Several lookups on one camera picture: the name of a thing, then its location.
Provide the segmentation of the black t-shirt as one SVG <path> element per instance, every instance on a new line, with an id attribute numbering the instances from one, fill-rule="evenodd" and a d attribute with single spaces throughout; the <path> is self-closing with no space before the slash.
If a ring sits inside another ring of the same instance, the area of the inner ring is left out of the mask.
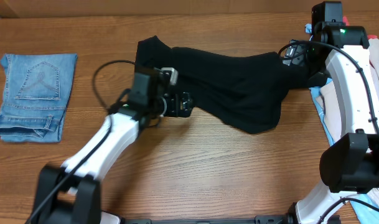
<path id="1" fill-rule="evenodd" d="M 136 63 L 176 69 L 178 91 L 189 92 L 197 107 L 249 134 L 278 125 L 281 103 L 289 90 L 327 82 L 317 70 L 283 64 L 276 52 L 228 57 L 187 47 L 170 48 L 156 36 L 138 42 Z"/>

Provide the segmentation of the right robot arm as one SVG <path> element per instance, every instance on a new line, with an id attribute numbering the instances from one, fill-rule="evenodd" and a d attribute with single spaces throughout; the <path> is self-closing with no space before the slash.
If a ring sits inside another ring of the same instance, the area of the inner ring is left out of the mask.
<path id="1" fill-rule="evenodd" d="M 339 223 L 337 210 L 379 188 L 379 100 L 369 67 L 369 41 L 362 26 L 348 26 L 342 3 L 312 8 L 312 37 L 280 49 L 285 65 L 308 64 L 332 78 L 338 101 L 340 139 L 321 156 L 320 182 L 285 215 L 257 216 L 256 223 Z"/>

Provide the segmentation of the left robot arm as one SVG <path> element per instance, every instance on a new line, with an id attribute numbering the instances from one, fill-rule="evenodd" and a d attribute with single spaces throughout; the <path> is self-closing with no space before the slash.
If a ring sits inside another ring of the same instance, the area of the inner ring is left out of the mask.
<path id="1" fill-rule="evenodd" d="M 110 106 L 98 132 L 59 168 L 45 166 L 39 175 L 28 223 L 119 224 L 119 215 L 101 209 L 101 182 L 120 154 L 163 117 L 187 118 L 192 99 L 177 93 L 178 72 L 164 67 L 137 70 L 133 85 Z"/>

